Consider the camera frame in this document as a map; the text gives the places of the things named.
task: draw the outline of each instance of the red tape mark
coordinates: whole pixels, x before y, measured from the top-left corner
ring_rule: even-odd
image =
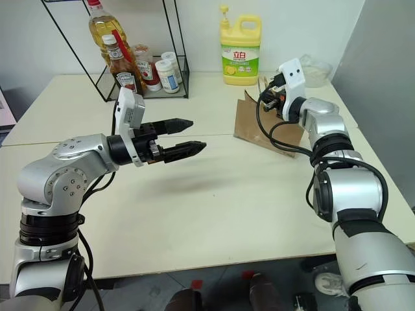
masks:
[[[192,285],[190,287],[194,290],[199,290],[202,288],[203,280],[193,280]]]
[[[250,279],[252,279],[254,274],[255,274],[254,270],[246,270],[246,271],[242,272],[241,277],[242,277],[243,280],[250,280]]]

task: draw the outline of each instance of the green label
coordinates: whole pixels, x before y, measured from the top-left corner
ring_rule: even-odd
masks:
[[[222,70],[226,76],[258,75],[259,47],[222,45]]]

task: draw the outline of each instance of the dark shoe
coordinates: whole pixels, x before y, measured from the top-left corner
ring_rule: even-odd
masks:
[[[283,311],[276,288],[260,273],[251,279],[249,300],[254,311]]]
[[[171,297],[164,311],[202,311],[202,296],[199,292],[186,288]]]

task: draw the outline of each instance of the black metal shelf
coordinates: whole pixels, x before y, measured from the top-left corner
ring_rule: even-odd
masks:
[[[99,95],[102,97],[102,99],[106,102],[117,99],[118,94],[119,94],[119,87],[115,83],[115,79],[112,76],[112,74],[109,72],[108,67],[105,66],[105,68],[102,71],[101,75],[99,76],[98,80],[95,82],[94,79],[92,79],[92,77],[91,77],[92,73],[88,72],[88,70],[86,69],[84,63],[82,63],[82,61],[80,59],[80,56],[75,52],[73,46],[69,42],[67,36],[64,34],[62,28],[60,27],[60,25],[58,24],[58,22],[56,21],[55,17],[53,16],[52,12],[49,10],[49,7],[48,7],[48,5],[59,5],[57,3],[63,2],[63,1],[74,1],[74,2],[76,1],[76,2],[79,2],[80,5],[83,5],[85,7],[86,12],[89,15],[89,10],[88,10],[87,4],[85,3],[86,0],[40,0],[40,1],[43,4],[43,6],[46,9],[49,16],[51,17],[51,19],[52,19],[53,23],[55,24],[56,28],[58,29],[58,31],[60,32],[60,34],[64,38],[65,42],[67,43],[67,45],[71,49],[71,51],[74,54],[75,58],[78,60],[80,66],[85,71],[88,78],[91,80],[91,83],[94,85],[94,87],[98,91]],[[177,55],[178,65],[179,65],[179,68],[180,68],[180,72],[182,74],[183,82],[179,84],[180,89],[176,93],[166,93],[163,89],[161,89],[159,91],[156,91],[156,92],[151,92],[148,89],[146,89],[145,92],[144,92],[143,98],[188,98],[189,97],[190,70],[189,70],[189,64],[187,62],[187,56],[186,56],[186,51],[185,51],[184,42],[183,42],[182,28],[180,26],[180,20],[179,20],[179,15],[178,15],[178,11],[177,11],[176,0],[170,0],[170,1],[173,1],[173,3],[174,3],[174,9],[175,9],[175,12],[176,12],[177,26],[178,26],[177,32],[180,34],[179,44],[181,44],[181,46],[183,48],[183,52],[184,52],[180,55],[178,55],[178,53],[177,53],[177,49],[176,49],[176,44],[177,43],[175,42],[174,36],[172,35],[172,27],[171,27],[169,15],[167,13],[167,8],[166,8],[166,3],[165,3],[166,0],[162,0],[162,1],[163,1],[163,8],[164,8],[167,24],[169,26],[169,33],[170,33],[170,38],[171,38],[171,41],[172,41],[172,47],[174,49],[174,53],[176,53],[176,55]],[[160,56],[154,56],[154,59],[155,59],[155,61],[157,61],[157,60],[160,59]]]

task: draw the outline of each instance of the cooking oil bottle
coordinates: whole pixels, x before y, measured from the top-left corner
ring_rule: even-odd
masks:
[[[99,0],[88,0],[88,5],[91,9],[89,31],[91,31],[93,41],[95,41],[95,43],[99,46],[101,50],[101,56],[105,59],[107,66],[111,66],[111,61],[110,57],[108,56],[105,44],[102,41],[102,36],[112,34],[113,30],[116,30],[119,33],[125,48],[130,53],[131,59],[134,59],[130,46],[127,43],[125,32],[119,24],[118,20],[111,14],[104,11]]]
[[[259,46],[261,44],[261,18],[241,15],[230,27],[226,13],[228,6],[221,5],[223,20],[220,22],[220,44],[222,45],[222,70],[226,84],[250,86],[258,80]],[[245,27],[252,22],[253,29]]]

